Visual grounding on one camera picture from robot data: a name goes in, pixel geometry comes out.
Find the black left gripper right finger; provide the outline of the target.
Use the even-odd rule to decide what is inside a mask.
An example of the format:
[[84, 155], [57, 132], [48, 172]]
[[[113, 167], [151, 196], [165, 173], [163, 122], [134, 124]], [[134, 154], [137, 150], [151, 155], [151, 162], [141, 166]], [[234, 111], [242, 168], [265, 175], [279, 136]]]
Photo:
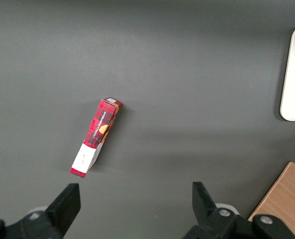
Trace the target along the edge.
[[202, 182], [192, 183], [192, 207], [198, 222], [184, 239], [295, 239], [279, 218], [258, 214], [251, 221], [217, 207]]

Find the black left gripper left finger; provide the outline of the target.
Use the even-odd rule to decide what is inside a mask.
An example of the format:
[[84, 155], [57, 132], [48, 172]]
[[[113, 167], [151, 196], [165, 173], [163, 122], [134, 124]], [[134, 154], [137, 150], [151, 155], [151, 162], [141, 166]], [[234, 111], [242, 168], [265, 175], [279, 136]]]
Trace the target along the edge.
[[80, 209], [79, 184], [70, 183], [45, 210], [32, 211], [10, 226], [0, 219], [0, 239], [62, 239]]

